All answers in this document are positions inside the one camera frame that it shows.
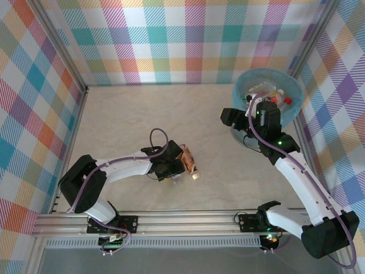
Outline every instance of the plaid wallpaper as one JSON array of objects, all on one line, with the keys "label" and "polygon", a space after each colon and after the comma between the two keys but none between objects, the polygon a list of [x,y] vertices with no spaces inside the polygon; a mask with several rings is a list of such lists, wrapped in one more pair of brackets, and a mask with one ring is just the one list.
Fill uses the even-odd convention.
[{"label": "plaid wallpaper", "polygon": [[325,0],[42,2],[85,82],[112,85],[232,83],[250,68],[287,70]]},{"label": "plaid wallpaper", "polygon": [[301,73],[302,125],[322,184],[360,217],[365,257],[365,1],[343,0]]},{"label": "plaid wallpaper", "polygon": [[0,273],[50,204],[81,92],[25,0],[0,0]]}]

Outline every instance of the black mounting plate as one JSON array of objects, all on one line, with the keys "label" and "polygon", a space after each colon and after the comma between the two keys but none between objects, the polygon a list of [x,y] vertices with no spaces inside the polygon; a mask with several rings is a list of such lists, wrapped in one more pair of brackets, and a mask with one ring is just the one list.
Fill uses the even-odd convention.
[{"label": "black mounting plate", "polygon": [[[120,227],[128,230],[131,234],[137,233],[138,227],[138,216],[117,216],[118,225],[113,225],[115,227]],[[88,226],[86,229],[87,234],[114,234],[119,233],[120,231],[112,230],[106,227],[99,225],[92,218],[88,220]]]},{"label": "black mounting plate", "polygon": [[263,229],[259,225],[256,214],[239,214],[238,223],[240,224],[241,232],[281,232],[281,228],[271,226],[269,230]]}]

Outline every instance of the blue bowl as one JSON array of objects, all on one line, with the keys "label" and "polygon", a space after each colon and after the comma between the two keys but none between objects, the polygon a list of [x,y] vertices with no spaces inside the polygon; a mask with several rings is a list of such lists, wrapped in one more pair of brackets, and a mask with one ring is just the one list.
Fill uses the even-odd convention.
[{"label": "blue bowl", "polygon": [[273,84],[277,89],[284,91],[285,97],[290,97],[293,100],[281,114],[281,125],[285,127],[299,114],[304,100],[304,89],[295,78],[281,70],[254,68],[241,74],[233,87],[233,108],[246,111],[248,105],[242,101],[242,97],[249,93],[249,88],[262,82]]}]

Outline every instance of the plaid backdrop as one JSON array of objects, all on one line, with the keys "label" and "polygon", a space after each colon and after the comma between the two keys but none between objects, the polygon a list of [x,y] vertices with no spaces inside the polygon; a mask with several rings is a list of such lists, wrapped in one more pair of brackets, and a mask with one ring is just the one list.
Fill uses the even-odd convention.
[{"label": "plaid backdrop", "polygon": [[365,256],[365,1],[343,0],[310,56],[300,113],[321,183],[360,217]]},{"label": "plaid backdrop", "polygon": [[0,0],[0,273],[46,213],[81,92],[25,0]]},{"label": "plaid backdrop", "polygon": [[85,82],[97,85],[232,83],[250,68],[287,70],[324,3],[43,0]]}]

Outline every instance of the red bottle cap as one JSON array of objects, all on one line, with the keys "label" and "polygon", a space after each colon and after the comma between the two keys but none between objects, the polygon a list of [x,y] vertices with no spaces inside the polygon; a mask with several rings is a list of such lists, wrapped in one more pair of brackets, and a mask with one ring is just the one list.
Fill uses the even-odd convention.
[{"label": "red bottle cap", "polygon": [[293,102],[293,100],[290,97],[287,97],[284,99],[284,102],[287,104],[291,104]]}]

